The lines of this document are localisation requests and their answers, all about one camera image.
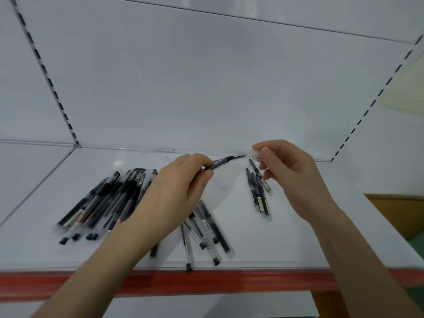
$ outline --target person's right hand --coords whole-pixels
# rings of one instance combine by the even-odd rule
[[[314,215],[338,209],[311,155],[283,139],[257,143],[263,178],[274,179],[283,188],[297,214],[310,222]]]

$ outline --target pile of pens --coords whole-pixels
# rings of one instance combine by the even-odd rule
[[[246,168],[247,182],[250,188],[250,194],[252,198],[252,203],[255,210],[259,212],[265,212],[266,215],[270,215],[271,211],[269,209],[268,200],[265,197],[265,191],[271,191],[271,188],[268,186],[268,183],[263,179],[261,172],[256,167],[255,163],[249,159],[250,164],[253,167],[256,175],[250,173],[249,169]]]
[[[76,241],[85,231],[90,231],[87,240],[107,236],[131,216],[156,174],[156,170],[147,175],[145,169],[135,168],[125,176],[116,171],[104,178],[57,223],[68,230],[59,243]]]

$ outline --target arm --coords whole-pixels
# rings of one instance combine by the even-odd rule
[[[193,211],[213,171],[212,160],[183,155],[162,168],[129,219],[41,306],[33,318],[102,317],[133,267]]]
[[[263,178],[279,183],[314,230],[352,318],[424,317],[333,201],[309,154],[284,140],[258,143],[253,149],[261,151]]]

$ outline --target person's left hand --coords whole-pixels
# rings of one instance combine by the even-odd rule
[[[179,156],[163,167],[137,209],[122,224],[132,230],[147,230],[150,244],[165,238],[194,210],[214,171],[202,170],[213,161],[202,154]]]

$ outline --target red table edge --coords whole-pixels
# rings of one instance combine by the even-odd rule
[[[404,287],[424,284],[424,269],[390,269]],[[0,273],[0,301],[48,299],[72,272]],[[330,270],[133,271],[117,297],[337,290]]]

